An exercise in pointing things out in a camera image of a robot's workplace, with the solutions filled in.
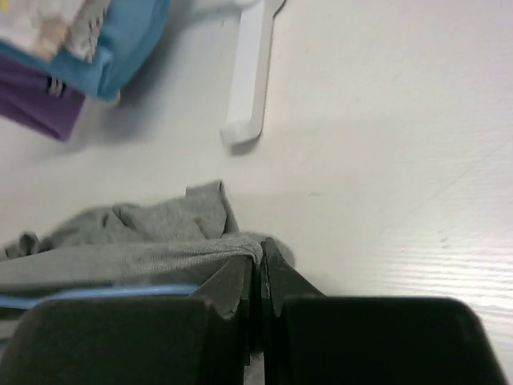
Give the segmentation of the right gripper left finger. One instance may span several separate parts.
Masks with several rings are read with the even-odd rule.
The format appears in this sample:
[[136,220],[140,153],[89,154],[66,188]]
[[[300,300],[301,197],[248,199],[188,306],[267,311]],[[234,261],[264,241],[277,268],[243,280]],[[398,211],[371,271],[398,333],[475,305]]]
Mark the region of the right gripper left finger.
[[194,294],[59,300],[22,317],[4,384],[241,384],[253,262],[232,257]]

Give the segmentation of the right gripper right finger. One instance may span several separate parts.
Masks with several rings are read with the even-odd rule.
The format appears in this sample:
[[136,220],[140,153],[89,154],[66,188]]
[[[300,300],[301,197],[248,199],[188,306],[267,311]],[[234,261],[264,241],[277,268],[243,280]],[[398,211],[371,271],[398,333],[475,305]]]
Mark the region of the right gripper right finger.
[[262,243],[267,384],[505,384],[483,324],[453,298],[323,294]]

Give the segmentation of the grey t shirt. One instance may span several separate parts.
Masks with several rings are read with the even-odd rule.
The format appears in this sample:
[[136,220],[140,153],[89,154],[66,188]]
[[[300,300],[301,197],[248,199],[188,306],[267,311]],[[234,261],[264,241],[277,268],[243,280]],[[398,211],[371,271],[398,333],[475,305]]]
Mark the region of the grey t shirt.
[[259,261],[265,239],[239,232],[222,184],[215,181],[155,205],[87,209],[45,237],[23,233],[1,248],[1,283],[201,283],[237,252]]

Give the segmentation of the light blue wire hanger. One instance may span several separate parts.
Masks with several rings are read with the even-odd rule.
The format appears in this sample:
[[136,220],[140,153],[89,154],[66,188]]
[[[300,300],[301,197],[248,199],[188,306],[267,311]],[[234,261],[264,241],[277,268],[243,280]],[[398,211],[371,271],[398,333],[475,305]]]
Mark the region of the light blue wire hanger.
[[159,295],[189,295],[198,289],[196,285],[172,284],[160,286],[116,286],[90,289],[63,290],[38,298],[22,298],[2,295],[1,308],[11,310],[30,310],[40,303],[59,300],[89,300],[103,298],[131,298]]

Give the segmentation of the purple t shirt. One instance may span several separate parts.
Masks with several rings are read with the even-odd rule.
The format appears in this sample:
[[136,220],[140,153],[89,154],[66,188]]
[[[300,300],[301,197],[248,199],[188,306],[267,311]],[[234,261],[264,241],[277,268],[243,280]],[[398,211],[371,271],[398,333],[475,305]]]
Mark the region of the purple t shirt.
[[66,141],[84,101],[85,95],[60,79],[1,58],[1,116]]

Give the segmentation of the light blue t shirt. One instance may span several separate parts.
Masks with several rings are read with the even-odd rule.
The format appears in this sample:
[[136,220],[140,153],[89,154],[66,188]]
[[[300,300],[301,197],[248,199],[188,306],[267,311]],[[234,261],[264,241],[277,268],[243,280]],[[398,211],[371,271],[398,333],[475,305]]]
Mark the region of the light blue t shirt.
[[61,79],[84,95],[111,101],[156,47],[169,9],[167,0],[112,1],[90,63],[67,51],[60,51],[52,61],[46,62],[5,43],[1,44],[1,55]]

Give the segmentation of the white patterned t shirt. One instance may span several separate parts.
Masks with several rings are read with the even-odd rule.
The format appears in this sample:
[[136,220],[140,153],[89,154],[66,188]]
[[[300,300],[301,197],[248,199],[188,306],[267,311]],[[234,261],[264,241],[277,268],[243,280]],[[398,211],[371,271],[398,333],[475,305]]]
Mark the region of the white patterned t shirt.
[[65,50],[90,63],[109,1],[1,2],[1,42],[39,59],[51,61]]

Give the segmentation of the white garment rack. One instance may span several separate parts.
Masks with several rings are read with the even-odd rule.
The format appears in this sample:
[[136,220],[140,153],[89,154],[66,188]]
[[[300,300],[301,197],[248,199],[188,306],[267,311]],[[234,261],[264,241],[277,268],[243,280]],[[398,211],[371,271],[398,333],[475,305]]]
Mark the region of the white garment rack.
[[234,1],[240,11],[228,112],[220,137],[229,147],[262,132],[275,17],[285,0]]

